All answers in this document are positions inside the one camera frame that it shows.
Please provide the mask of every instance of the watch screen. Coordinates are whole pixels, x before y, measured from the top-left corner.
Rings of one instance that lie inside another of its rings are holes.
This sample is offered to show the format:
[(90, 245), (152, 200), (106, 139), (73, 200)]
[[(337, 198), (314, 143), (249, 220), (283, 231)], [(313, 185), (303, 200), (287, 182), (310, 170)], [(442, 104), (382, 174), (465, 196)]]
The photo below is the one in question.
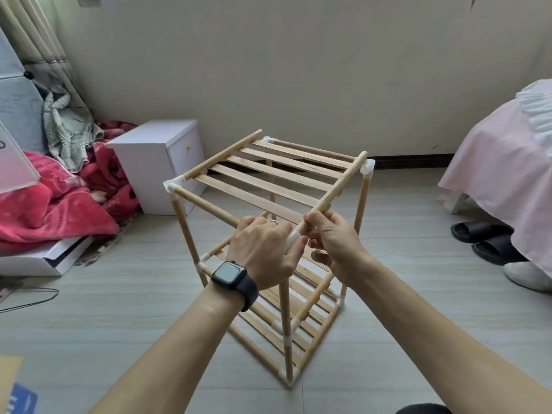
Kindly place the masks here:
[(238, 276), (240, 268), (233, 264), (222, 264), (215, 272), (217, 278), (231, 284), (233, 280)]

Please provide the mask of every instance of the yellow paper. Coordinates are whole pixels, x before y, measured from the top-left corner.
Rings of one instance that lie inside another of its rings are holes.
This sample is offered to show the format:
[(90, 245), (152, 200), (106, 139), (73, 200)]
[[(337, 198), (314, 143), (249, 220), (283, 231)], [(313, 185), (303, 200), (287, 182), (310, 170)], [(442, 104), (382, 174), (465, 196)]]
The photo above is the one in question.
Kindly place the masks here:
[(0, 413), (6, 412), (22, 357), (0, 355)]

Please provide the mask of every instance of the slide sandal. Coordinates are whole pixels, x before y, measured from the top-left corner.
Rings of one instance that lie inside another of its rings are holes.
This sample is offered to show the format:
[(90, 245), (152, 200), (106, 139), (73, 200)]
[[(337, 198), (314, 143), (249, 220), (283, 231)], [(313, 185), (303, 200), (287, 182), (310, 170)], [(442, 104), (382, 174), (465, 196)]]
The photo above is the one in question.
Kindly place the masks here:
[(509, 226), (492, 225), (486, 221), (460, 222), (451, 227), (452, 236), (461, 242), (479, 242), (513, 232)]
[(511, 237), (510, 234), (502, 234), (473, 244), (471, 248), (475, 254), (492, 264), (526, 262), (527, 259), (512, 245)]

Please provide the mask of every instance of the person's right hand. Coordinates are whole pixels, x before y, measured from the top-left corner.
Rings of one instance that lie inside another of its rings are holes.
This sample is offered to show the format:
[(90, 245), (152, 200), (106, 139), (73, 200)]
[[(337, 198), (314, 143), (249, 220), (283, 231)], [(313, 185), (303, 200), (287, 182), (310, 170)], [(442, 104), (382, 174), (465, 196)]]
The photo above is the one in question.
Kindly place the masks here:
[(315, 248), (311, 257), (315, 262), (327, 265), (341, 283), (353, 286), (359, 275), (365, 274), (377, 264), (361, 244), (356, 231), (340, 214), (309, 212), (304, 219), (311, 229), (308, 245)]

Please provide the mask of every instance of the cabinet top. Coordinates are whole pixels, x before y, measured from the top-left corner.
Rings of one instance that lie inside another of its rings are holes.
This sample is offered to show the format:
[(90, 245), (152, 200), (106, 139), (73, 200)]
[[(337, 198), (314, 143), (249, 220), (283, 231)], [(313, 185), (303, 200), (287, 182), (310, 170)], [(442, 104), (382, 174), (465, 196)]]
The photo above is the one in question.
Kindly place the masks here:
[(196, 127), (196, 119), (150, 120), (108, 142), (114, 144), (155, 143), (170, 146), (177, 139)]

